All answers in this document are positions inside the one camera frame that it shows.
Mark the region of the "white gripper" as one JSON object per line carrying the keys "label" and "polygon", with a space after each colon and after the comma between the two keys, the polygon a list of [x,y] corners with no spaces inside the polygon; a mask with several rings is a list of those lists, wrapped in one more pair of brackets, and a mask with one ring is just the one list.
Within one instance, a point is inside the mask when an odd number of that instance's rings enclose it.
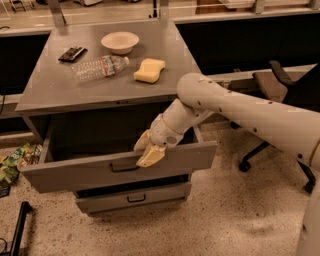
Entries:
{"label": "white gripper", "polygon": [[[156,145],[149,145],[150,139]],[[137,161],[137,165],[147,168],[159,162],[165,156],[165,147],[175,147],[182,139],[183,136],[169,128],[163,115],[159,114],[152,122],[150,129],[143,132],[134,146],[135,151],[146,149]]]}

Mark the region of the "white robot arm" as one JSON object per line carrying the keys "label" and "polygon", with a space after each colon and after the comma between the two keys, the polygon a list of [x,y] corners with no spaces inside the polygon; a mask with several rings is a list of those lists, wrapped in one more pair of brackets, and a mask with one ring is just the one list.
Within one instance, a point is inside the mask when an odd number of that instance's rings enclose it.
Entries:
{"label": "white robot arm", "polygon": [[320,113],[228,90],[199,73],[177,83],[177,98],[136,142],[140,167],[160,161],[192,126],[218,113],[320,171]]}

